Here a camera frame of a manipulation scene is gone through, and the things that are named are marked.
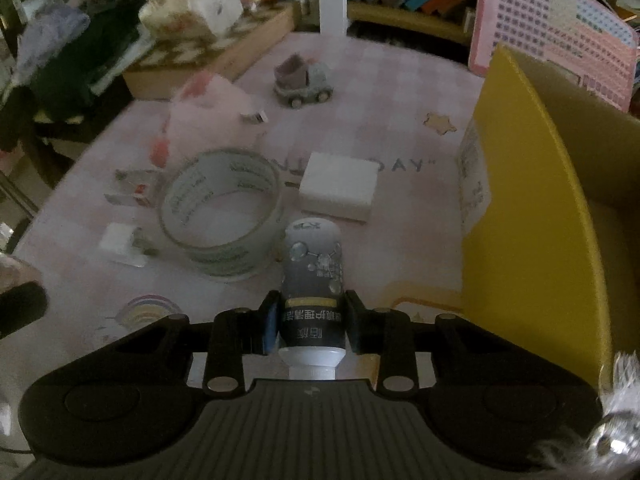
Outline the yellow cardboard box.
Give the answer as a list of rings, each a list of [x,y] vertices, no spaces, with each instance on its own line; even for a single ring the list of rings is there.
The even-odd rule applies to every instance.
[[[466,317],[608,382],[639,350],[639,123],[499,46],[458,155]]]

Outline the pink perforated board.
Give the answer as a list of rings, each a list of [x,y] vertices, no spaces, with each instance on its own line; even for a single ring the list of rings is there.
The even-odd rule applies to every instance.
[[[626,112],[638,37],[596,0],[477,0],[469,68],[487,74],[498,44],[548,62]]]

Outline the tissue pack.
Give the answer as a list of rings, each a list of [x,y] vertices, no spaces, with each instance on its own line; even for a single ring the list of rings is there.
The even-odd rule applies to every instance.
[[[243,12],[241,0],[144,0],[139,20],[157,40],[219,38]]]

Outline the small orange white box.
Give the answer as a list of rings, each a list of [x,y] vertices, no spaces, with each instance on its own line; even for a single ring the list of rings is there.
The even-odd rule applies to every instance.
[[[164,174],[155,169],[119,169],[104,196],[115,206],[153,208],[164,182]]]

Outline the small toy truck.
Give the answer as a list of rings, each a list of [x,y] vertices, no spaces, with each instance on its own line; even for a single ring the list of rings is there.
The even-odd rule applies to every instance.
[[[274,68],[273,75],[274,93],[293,110],[309,103],[325,103],[333,96],[329,67],[323,62],[293,54]]]

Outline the pink paw plush toy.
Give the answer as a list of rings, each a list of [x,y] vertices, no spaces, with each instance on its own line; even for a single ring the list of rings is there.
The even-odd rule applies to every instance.
[[[257,151],[267,122],[252,96],[223,76],[201,70],[170,100],[151,146],[150,162],[169,170],[217,148]]]

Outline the wooden chess board box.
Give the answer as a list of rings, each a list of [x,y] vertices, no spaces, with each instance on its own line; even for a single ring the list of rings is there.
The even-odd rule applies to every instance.
[[[301,15],[299,2],[279,2],[243,15],[220,39],[159,41],[122,78],[132,96],[145,101],[171,99],[201,70],[234,81],[295,30]]]

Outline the pile of dark clothes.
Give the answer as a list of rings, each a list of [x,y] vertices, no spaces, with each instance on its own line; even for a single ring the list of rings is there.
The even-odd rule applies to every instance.
[[[1,149],[12,151],[28,132],[38,138],[90,143],[132,101],[122,75],[93,87],[139,38],[143,0],[93,0],[79,8],[88,27],[1,107]]]

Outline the white square adapter block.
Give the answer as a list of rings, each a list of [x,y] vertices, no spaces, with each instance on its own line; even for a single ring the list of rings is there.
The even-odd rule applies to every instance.
[[[313,152],[300,181],[299,206],[315,214],[367,222],[377,185],[376,162]]]

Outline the grey spray bottle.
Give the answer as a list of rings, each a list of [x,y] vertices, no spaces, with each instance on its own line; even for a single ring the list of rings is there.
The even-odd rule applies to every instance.
[[[340,228],[322,218],[293,221],[283,240],[284,308],[279,356],[292,380],[333,380],[346,356],[338,307],[344,292]]]

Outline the clear packing tape roll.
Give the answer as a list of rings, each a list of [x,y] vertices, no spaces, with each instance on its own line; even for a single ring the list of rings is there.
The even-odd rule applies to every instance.
[[[158,200],[167,238],[195,269],[244,280],[268,263],[283,229],[280,170],[242,148],[198,154],[174,171]]]

